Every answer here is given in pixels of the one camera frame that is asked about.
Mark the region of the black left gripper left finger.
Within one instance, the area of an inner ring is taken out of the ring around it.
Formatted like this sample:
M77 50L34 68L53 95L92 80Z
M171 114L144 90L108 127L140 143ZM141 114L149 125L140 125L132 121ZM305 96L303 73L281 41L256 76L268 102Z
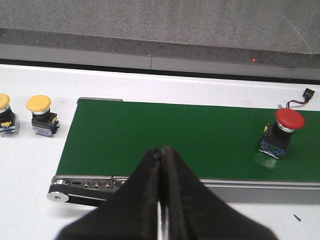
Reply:
M65 226L58 240L156 240L161 151L148 149L127 182L107 201Z

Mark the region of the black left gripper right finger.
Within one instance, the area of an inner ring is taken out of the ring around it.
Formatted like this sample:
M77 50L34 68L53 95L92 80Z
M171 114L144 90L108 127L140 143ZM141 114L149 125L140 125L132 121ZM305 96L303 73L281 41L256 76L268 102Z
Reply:
M204 186L169 146L162 149L170 240L275 240L266 226L239 213Z

